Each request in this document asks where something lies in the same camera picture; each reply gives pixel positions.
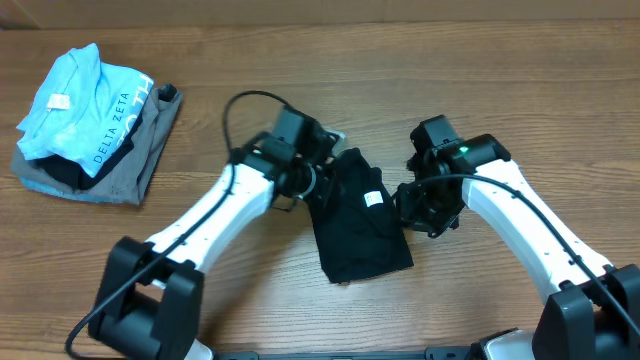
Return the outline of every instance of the stack of clothes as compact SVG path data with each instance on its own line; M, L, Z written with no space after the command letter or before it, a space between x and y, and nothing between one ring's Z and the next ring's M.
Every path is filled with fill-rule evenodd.
M11 170L27 189L140 205L182 94L100 61L96 44L59 57L18 125Z

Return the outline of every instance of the light blue shirt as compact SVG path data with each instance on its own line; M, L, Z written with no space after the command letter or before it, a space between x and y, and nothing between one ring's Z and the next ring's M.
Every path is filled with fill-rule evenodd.
M100 61L96 44L60 56L18 125L25 159L54 154L74 161L91 177L118 149L153 87L131 68ZM52 95L68 96L69 108L48 108Z

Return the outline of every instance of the wood grain surface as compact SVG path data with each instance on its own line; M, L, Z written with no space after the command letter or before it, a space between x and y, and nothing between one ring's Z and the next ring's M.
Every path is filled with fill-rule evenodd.
M17 0L0 0L0 30L39 28L21 5Z
M184 102L141 208L26 191L9 173L16 124L55 58L97 42L102 60L171 82ZM578 236L617 265L640 259L640 21L464 22L332 27L0 33L0 358L64 359L107 253L144 240L215 183L227 155L223 104L273 91L342 130L390 190L410 179L416 117L491 133ZM246 99L233 140L277 106ZM436 240L406 232L415 266L332 285L309 215L271 211L206 281L200 339L263 353L418 350L532 329L542 309L523 267L477 215ZM82 336L81 351L109 353Z
M43 29L620 19L637 0L12 0Z

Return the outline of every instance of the wire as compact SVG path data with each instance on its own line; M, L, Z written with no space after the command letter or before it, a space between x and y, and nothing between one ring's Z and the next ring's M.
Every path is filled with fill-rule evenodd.
M231 158L231 155L232 155L232 152L233 152L233 148L232 148L232 145L231 145L231 136L229 134L229 112L231 110L231 106L236 101L238 101L238 99L240 99L242 97L245 97L245 96L248 96L248 95L267 96L267 97L270 97L270 98L273 98L273 99L276 99L276 100L280 101L285 106L291 107L291 105L289 105L289 103L287 101L285 101L283 98L279 97L278 95L275 95L275 94L272 94L272 93L269 93L269 92L266 92L266 91L261 91L261 90L244 91L244 92L241 92L241 93L233 96L231 99L229 99L229 101L225 105L224 111L222 113L222 133L224 135L225 144L226 144L226 147L227 147L227 152L229 153L229 157L230 158ZM264 136L265 136L265 132L261 132L258 135L256 135L250 141L250 143L251 142L257 142L260 139L264 138ZM196 231L196 229L198 229L200 227L200 225L202 225L205 221L207 221L211 217L211 215L213 215L216 212L216 210L218 210L220 208L220 206L222 206L222 204L227 199L229 194L231 194L231 190L233 189L233 185L235 184L235 179L236 179L236 167L235 167L235 165L233 165L233 166L231 166L231 179L229 181L229 186L225 190L225 192L222 195L222 197L220 197L220 199L215 203L215 205L213 205L213 207L209 211L207 211L207 213L203 217L201 217L195 224L193 224L184 234L180 235L173 243L171 243L171 245L169 245L169 247L167 249L165 249L163 252L158 254L145 267L143 267L137 273L135 273L133 276L131 276L131 278L129 278L129 280L127 280L124 284L122 284L117 290L115 290L111 295L109 295L106 299L104 299L100 304L95 306L93 308L93 310L91 310L91 312L89 312L84 318L82 318L82 320L80 320L76 324L76 326L73 328L73 330L71 330L71 332L69 333L69 336L67 337L67 340L65 341L65 344L64 344L64 351L67 353L67 355L69 355L69 357L71 357L72 359L76 359L76 360L88 360L88 359L96 359L97 358L97 357L93 357L93 356L87 357L87 356L78 354L78 353L73 351L73 349L72 349L73 341L78 336L80 331L82 331L82 329L84 329L84 327L87 326L87 324L89 324L89 322L91 322L91 320L93 320L93 318L98 316L113 300L115 300L123 292L127 291L131 286L135 285L135 283L138 280L140 280L149 271L151 271L156 265L158 265L162 260L164 260L173 250L175 250L185 240L187 240L187 238L189 236L191 236L191 234L193 234L193 232Z
M582 257L579 256L578 254L576 254L575 251L573 251L571 246L569 246L567 241L562 237L562 235L560 235L560 233L553 226L551 221L549 221L549 219L547 219L547 217L542 213L542 211L538 207L536 207L531 202L531 200L527 199L524 195L522 195L522 193L520 191L515 190L514 188L510 187L509 185L506 185L506 184L504 184L504 183L502 183L502 182L500 182L498 180L494 180L494 179L491 179L491 178L488 178L488 177L484 177L484 176L470 175L470 174L438 175L438 176L433 176L433 177L426 178L426 179L416 180L416 181L410 183L409 186L410 187L415 187L415 186L418 186L418 185L421 185L421 184L429 184L429 183L445 181L445 180L452 180L452 179L471 179L471 180L477 180L477 181L482 181L482 182L485 182L485 183L489 183L489 184L492 184L494 186L497 186L497 187L509 192L514 198L520 199L520 201L522 201L525 205L527 205L527 207L529 207L529 209L531 209L531 211L533 211L533 213L536 214L536 216L538 216L538 218L540 218L542 223L547 227L547 229L549 229L551 234L556 238L558 243L560 243L562 248L567 252L567 254L569 254L569 257L571 258L571 260L573 260L573 262L576 265L578 265L578 267L580 267L580 269L587 275L587 277L589 277L589 279L593 282L593 284L595 284L595 286L598 288L598 290L607 298L607 300L609 301L609 304L611 306L613 306L613 308L622 317L622 319L629 326L629 328L632 329L633 332L635 332L638 336L640 336L640 328L638 328L638 325L633 321L631 316L629 316L629 314L624 309L624 307L618 302L618 300L616 300L616 298L613 296L613 294L611 294L609 289L607 289L605 287L605 285L602 283L602 281L600 281L600 279L582 261ZM398 195L398 192L393 194L392 198L395 198L397 195Z
M231 107L233 106L233 104L240 100L241 98L245 97L245 96L249 96L249 95L261 95L261 96L266 96L266 97L270 97L272 99L276 99L279 102L282 103L282 105L284 106L288 106L291 107L291 105L289 105L289 103L281 98L280 96L270 93L268 91L262 91L262 90L247 90L247 91L243 91L239 94L234 95L231 99L229 99L229 101L227 101L227 104L224 106L224 111L222 113L222 133L224 134L224 141L225 144L227 145L227 151L229 151L229 154L231 154L231 135L229 135L229 112L231 111Z
M399 192L400 191L396 191L396 192L393 193L393 195L391 195L391 201L395 200L398 197L398 193Z

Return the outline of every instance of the folded clothing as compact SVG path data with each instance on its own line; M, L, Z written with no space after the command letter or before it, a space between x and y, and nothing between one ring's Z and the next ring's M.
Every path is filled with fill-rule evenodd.
M35 164L57 181L69 185L72 189L88 190L96 186L113 168L134 148L133 134L142 123L142 116L136 119L131 131L127 134L118 149L104 162L95 177L89 176L80 164L67 160L60 155L53 155L43 159L36 159Z
M53 155L95 177L123 143L140 114L153 80L126 67L100 62L96 44L60 56L18 125L26 160Z
M335 160L336 187L326 207L310 203L320 263L329 281L342 283L413 266L382 172L360 150Z
M39 167L37 161L27 160L18 147L13 153L11 171L30 190L78 201L140 205L181 101L182 94L170 84L151 90L140 120L137 120L137 129L131 132L129 151L116 164L112 164L111 171L104 174L102 180L89 189L73 188L56 180ZM62 164L73 166L73 163ZM75 174L79 176L76 180L79 183L82 179L86 180L86 174L79 174L79 169L76 170Z

